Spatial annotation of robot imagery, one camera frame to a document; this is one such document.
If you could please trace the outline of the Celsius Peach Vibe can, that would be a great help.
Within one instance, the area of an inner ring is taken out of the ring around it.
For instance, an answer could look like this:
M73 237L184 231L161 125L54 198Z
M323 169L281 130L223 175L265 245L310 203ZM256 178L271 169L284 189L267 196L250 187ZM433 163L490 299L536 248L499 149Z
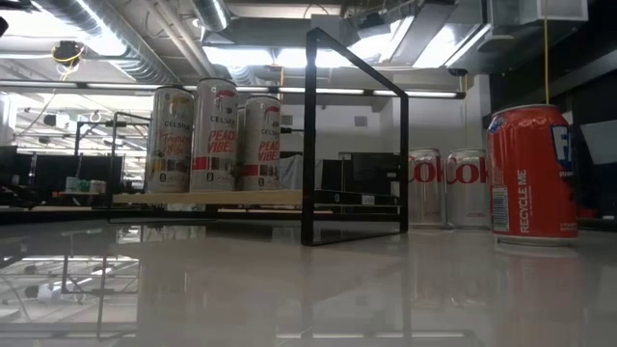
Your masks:
M233 191L237 167L238 91L222 78L203 78L195 91L190 191Z
M270 95L254 95L245 105L240 175L244 191L279 188L281 103Z

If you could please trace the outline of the black background monitor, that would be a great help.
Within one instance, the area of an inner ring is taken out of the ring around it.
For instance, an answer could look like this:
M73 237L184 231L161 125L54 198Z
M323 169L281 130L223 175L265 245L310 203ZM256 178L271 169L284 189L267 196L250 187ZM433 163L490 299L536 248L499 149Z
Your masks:
M336 159L319 159L316 162L315 188L390 195L398 173L397 153L341 152Z

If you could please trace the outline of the silver Diet Coke can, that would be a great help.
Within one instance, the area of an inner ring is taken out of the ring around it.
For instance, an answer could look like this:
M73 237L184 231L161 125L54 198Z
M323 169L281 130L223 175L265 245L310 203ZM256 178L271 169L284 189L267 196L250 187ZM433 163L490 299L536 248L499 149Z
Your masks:
M449 153L446 161L446 217L454 228L489 228L486 151L464 148Z
M442 227L446 219L444 161L436 148L409 152L409 225Z

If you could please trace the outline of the red soda can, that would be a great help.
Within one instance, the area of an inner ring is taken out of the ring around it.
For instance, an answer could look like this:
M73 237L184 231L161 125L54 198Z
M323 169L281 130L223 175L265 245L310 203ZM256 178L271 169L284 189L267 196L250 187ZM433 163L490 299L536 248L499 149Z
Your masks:
M495 113L487 155L497 241L561 246L577 240L570 126L557 107L531 104Z

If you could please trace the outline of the black background rack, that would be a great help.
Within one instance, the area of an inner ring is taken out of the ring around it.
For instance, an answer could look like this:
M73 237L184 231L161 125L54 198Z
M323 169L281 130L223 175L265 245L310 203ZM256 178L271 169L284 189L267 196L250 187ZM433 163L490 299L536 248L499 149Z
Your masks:
M110 126L112 134L101 135L102 138L110 137L110 148L104 152L103 156L86 156L86 148L81 147L82 142L87 136L94 136L99 126ZM116 140L118 139L117 123L109 121L84 121L76 123L73 156L75 157L76 172L75 177L87 180L102 180L106 182L106 192L101 195L101 204L104 208L112 207L113 195L119 188L121 180L121 158L118 157Z

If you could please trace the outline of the dark background screen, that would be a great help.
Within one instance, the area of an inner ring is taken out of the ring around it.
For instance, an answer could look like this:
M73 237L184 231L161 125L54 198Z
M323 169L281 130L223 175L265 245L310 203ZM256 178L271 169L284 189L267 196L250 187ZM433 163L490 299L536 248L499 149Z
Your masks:
M124 158L121 158L121 178ZM76 172L73 155L47 155L18 153L15 158L15 174L21 185L30 185L46 192L64 191L66 178Z

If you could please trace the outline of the round silver ventilation duct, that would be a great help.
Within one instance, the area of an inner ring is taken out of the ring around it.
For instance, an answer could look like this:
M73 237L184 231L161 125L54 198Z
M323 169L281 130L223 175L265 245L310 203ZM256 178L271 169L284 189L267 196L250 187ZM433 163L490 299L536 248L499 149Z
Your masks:
M231 23L231 11L224 0L191 0L203 27L210 32L221 32Z

